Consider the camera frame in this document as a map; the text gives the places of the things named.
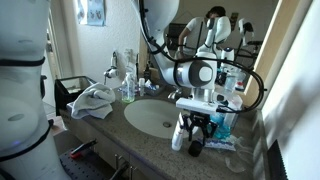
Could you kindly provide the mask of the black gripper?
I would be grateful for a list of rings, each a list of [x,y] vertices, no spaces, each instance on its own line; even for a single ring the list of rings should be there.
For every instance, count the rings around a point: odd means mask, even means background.
[[[193,131],[196,127],[198,127],[203,134],[203,147],[206,145],[206,139],[211,138],[218,127],[217,123],[214,123],[210,120],[208,114],[191,112],[190,114],[184,114],[182,118],[184,129],[188,132],[188,141],[192,140]]]

